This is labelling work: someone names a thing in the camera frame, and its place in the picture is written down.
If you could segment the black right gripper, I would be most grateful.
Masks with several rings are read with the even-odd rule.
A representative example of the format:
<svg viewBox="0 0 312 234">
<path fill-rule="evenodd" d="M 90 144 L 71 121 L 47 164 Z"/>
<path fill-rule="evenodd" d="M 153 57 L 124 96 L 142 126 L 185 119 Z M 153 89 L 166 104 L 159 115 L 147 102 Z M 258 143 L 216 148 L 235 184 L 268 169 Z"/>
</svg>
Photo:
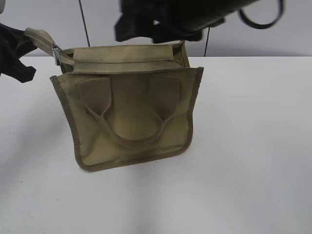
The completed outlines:
<svg viewBox="0 0 312 234">
<path fill-rule="evenodd" d="M 254 0 L 121 0 L 115 40 L 150 38 L 152 43 L 200 41 L 206 27 L 216 27 L 226 16 Z"/>
</svg>

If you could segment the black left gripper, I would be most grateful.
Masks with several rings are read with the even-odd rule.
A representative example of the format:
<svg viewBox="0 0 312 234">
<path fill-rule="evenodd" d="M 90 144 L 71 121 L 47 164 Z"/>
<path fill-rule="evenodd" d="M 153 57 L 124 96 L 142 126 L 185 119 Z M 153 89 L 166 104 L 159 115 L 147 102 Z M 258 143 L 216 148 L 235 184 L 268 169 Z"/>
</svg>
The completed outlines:
<svg viewBox="0 0 312 234">
<path fill-rule="evenodd" d="M 24 31 L 0 24 L 0 73 L 18 80 L 20 83 L 32 81 L 36 69 L 25 66 L 19 58 L 36 50 Z"/>
</svg>

